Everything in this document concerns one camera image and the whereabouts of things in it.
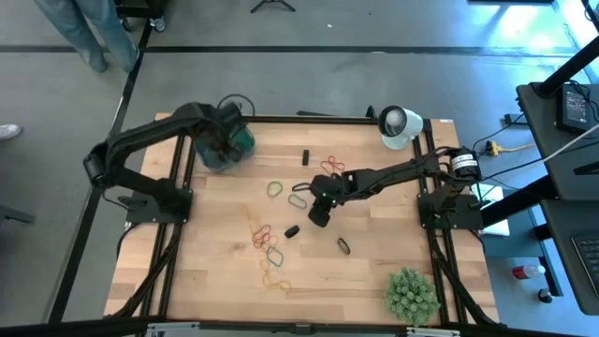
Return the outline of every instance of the wooden table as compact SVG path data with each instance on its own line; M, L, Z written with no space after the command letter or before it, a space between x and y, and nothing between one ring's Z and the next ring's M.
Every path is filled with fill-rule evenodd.
M167 114L158 114L164 118ZM433 120L436 146L458 146L452 121ZM414 268L432 281L425 231L416 210L416 181L385 189L364 201L352 201L331 212L326 228L308 219L309 209L287 203L291 186L310 182L329 155L346 169L379 169L414 157L410 146L391 151L375 125L305 125L250 123L256 152L239 167L210 173L197 160L191 188L190 219L183 227L168 317L189 320L312 322L339 324L404 324L387 312L383 293L390 272ZM420 137L426 152L424 137ZM167 177L175 139L156 144L145 154L141 173ZM310 150L308 167L302 151ZM183 176L184 163L179 177ZM285 187L276 198L267 185ZM299 195L308 201L309 192ZM264 252L252 244L252 231L271 225L277 248L285 255L281 268L270 266L272 281L287 280L291 289L263 285L259 266ZM286 239L284 232L301 231ZM106 314L120 309L146 276L157 225L144 225L124 240L112 280ZM452 231L460 278L485 313L497 320L495 300L480 242L468 231ZM343 237L352 253L336 241ZM151 313L157 312L162 288L154 289ZM451 286L446 281L449 316L457 321ZM434 316L430 324L439 324Z

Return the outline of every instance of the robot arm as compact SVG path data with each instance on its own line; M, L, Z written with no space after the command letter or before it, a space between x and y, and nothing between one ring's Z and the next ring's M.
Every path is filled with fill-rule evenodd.
M185 135L191 137L196 146L201 144L210 149L220 161L238 162L243 152L233 144L231 135L242 128L245 122L234 104L217 110L210 105L187 103L166 119L127 130L96 145L83 159L83 165L93 186L130 188L151 196L161 213L185 218L191 202L189 191L177 189L169 179L154 180L125 168L125 160L135 151Z
M439 158L448 155L451 170L439 168ZM384 188L405 183L421 177L439 177L444 186L433 193L434 210L441 214L455 209L455 198L465 186L478 182L480 169L475 154L466 148L439 148L432 154L426 154L408 162L378 170L366 168L348 170L342 175L330 177L317 175L312 182L304 183L301 188L309 189L315 196L314 204L308 216L318 226L325 227L329 222L329 212L345 202L362 200L379 194Z

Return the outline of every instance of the gray floor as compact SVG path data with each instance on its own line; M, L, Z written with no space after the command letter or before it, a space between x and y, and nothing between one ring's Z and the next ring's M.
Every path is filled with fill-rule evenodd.
M295 14L266 6L250 15L254 2L171 1L167 31L153 33L149 44L570 46L561 14L547 6L290 0ZM141 30L136 26L135 40ZM65 44L31 2L3 2L0 45ZM254 100L259 114L308 110L359 116L369 105L398 104L423 117L456 120L460 142L472 146L501 127L501 116L518 112L516 85L543 80L562 62L441 54L146 54L124 127L147 123L157 112L188 101L214 104L226 94L242 93ZM0 203L37 216L32 226L0 226L0 326L9 326L43 320L88 190L81 160L106 137L126 74L113 66L97 75L73 53L0 53L0 74L0 122L25 128L19 138L0 143ZM533 141L526 128L494 139L504 147ZM141 155L133 155L128 166L138 168ZM487 159L482 167L492 173L538 155L532 148ZM523 186L544 173L536 167L502 180ZM100 204L66 319L102 315L123 223L121 210ZM542 279L510 278L509 269L522 260L488 261L501 320L521 329L592 335L599 318L578 310L554 248L551 252L566 296L550 305L533 298L545 286Z

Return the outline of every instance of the succulent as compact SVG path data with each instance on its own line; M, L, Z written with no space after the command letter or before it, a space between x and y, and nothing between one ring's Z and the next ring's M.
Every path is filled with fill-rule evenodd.
M426 324L440 307L431 283L417 271L407 268L402 268L399 274L389 275L385 305L392 314L414 327Z

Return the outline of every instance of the person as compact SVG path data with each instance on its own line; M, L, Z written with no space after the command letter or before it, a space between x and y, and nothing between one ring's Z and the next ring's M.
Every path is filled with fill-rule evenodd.
M133 70L139 49L121 26L114 0L36 0L36 3L93 70L104 72L108 63L85 17L95 25L124 71Z
M8 140L19 136L22 127L18 125L0 125L0 140Z

